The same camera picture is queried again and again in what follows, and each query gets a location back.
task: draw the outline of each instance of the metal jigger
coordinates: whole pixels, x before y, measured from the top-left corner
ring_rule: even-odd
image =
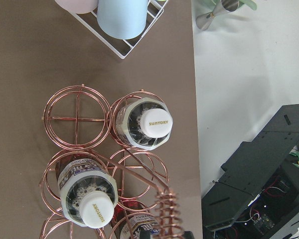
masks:
[[[200,30],[207,30],[215,16],[237,10],[239,0],[219,0],[214,10],[196,18],[196,25]]]

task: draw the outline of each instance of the white wire rack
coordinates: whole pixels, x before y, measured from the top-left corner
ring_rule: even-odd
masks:
[[[155,24],[159,17],[164,12],[164,8],[169,0],[156,1],[149,0],[147,23],[144,31],[137,37],[129,40],[119,40],[107,35],[97,23],[97,15],[94,11],[87,14],[71,13],[80,23],[89,29],[95,36],[97,36],[105,45],[107,45],[115,54],[121,59],[125,59],[136,45],[147,34],[150,28]]]

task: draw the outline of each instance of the bottle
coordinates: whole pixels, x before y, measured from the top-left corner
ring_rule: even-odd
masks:
[[[148,0],[99,0],[97,21],[117,39],[131,39],[145,29]]]
[[[99,3],[98,0],[55,0],[55,2],[63,9],[76,14],[91,12]]]
[[[101,228],[118,202],[116,181],[84,154],[61,158],[55,166],[64,216],[82,227]]]
[[[121,108],[115,121],[120,141],[145,150],[167,142],[172,125],[166,105],[147,97]]]
[[[143,209],[142,205],[138,201],[124,201],[123,205],[131,209]],[[125,218],[124,209],[119,205],[115,207],[114,216],[111,221],[111,225],[114,226],[121,219]],[[148,214],[139,213],[129,218],[129,223],[133,231],[133,238],[131,238],[131,233],[126,220],[124,220],[118,228],[115,230],[115,236],[118,239],[142,239],[140,238],[141,231],[149,231],[151,236],[159,234],[158,229],[154,229],[154,226],[158,225],[158,222],[153,216]]]

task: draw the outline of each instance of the wire bottle holder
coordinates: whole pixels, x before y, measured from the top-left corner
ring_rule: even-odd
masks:
[[[76,96],[76,110],[75,117],[53,117],[52,108],[55,104],[62,98],[75,94]],[[80,96],[87,95],[94,99],[102,108],[103,119],[88,119],[80,117]],[[130,234],[133,235],[132,227],[129,223],[129,218],[137,214],[147,214],[156,218],[158,222],[157,229],[159,229],[159,234],[155,236],[158,239],[166,238],[180,238],[182,239],[183,228],[181,227],[181,218],[179,217],[180,212],[178,211],[178,204],[176,203],[176,194],[168,186],[169,176],[168,170],[164,162],[155,154],[140,150],[138,148],[129,148],[127,145],[123,144],[117,137],[115,128],[112,126],[112,122],[115,121],[116,114],[119,110],[119,107],[122,105],[128,104],[128,101],[131,98],[141,99],[142,96],[151,96],[162,101],[158,96],[153,93],[145,92],[143,90],[138,92],[133,92],[123,98],[120,98],[112,106],[108,104],[106,99],[94,89],[82,86],[71,86],[64,88],[54,94],[51,99],[48,101],[45,110],[44,110],[44,126],[45,130],[50,137],[50,139],[56,143],[58,146],[63,148],[60,152],[56,153],[52,159],[47,164],[46,169],[43,172],[43,176],[40,180],[39,187],[41,190],[41,196],[43,202],[47,208],[52,212],[52,214],[44,221],[40,233],[40,239],[47,239],[53,231],[58,227],[70,224],[69,238],[73,238],[73,222],[64,217],[62,213],[62,207],[55,208],[52,203],[49,201],[46,193],[50,194],[51,200],[60,203],[60,197],[57,193],[54,193],[50,182],[48,180],[49,172],[55,172],[55,164],[61,158],[74,155],[74,154],[83,154],[89,158],[94,159],[99,163],[99,165],[108,173],[111,173],[114,177],[119,172],[121,173],[121,186],[118,187],[120,192],[118,205],[124,210],[125,218],[121,219],[111,229],[111,233],[107,236],[104,228],[100,229],[90,229],[94,230],[97,238],[100,239],[112,239],[114,236],[114,231],[116,228],[123,223],[125,220],[127,222]],[[53,131],[51,120],[69,120],[75,122],[75,132],[74,132],[74,144],[62,140],[57,134]],[[79,144],[78,142],[78,122],[81,121],[90,121],[102,123],[103,127],[101,132],[90,142]],[[112,138],[121,145],[122,149],[115,152],[110,158],[104,157],[94,151],[92,148],[99,145],[111,132]],[[151,167],[147,166],[144,163],[144,157],[147,161],[150,162]],[[136,170],[142,169],[146,172],[146,175],[142,175]],[[140,194],[132,197],[127,197],[124,194],[126,189],[125,186],[125,177],[126,175],[131,175],[135,180],[139,180],[147,185],[145,190]],[[145,194],[149,193],[149,189],[152,188],[156,192],[154,195],[154,202],[150,206],[146,206],[141,203],[143,206],[142,209],[133,209],[125,206],[123,201],[138,201],[139,198],[143,197]],[[151,213],[151,209],[155,208],[156,214]]]
[[[164,8],[169,0],[165,1],[148,1],[148,23],[144,31],[134,39],[115,39],[110,37],[99,27],[97,23],[97,15],[94,11],[87,14],[75,14],[71,13],[80,23],[82,23],[87,29],[89,29],[97,38],[99,38],[107,47],[109,47],[117,56],[121,59],[125,59],[136,45],[147,34],[151,27],[156,23],[160,16],[164,12]]]

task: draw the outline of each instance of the blue mug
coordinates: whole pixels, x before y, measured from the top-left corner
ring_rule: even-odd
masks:
[[[117,39],[131,39],[145,29],[148,0],[99,0],[97,20],[101,29]]]

